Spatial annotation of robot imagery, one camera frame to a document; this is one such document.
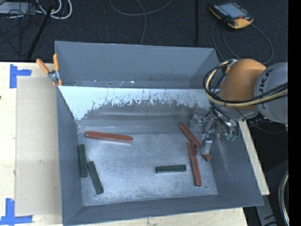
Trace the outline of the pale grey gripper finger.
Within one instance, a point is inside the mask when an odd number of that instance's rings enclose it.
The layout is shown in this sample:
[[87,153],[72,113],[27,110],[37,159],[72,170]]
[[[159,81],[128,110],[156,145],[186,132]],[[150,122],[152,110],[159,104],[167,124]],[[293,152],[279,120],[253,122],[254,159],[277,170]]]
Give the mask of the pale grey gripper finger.
[[212,140],[209,138],[205,138],[200,148],[200,154],[201,155],[210,154],[211,145],[212,145]]

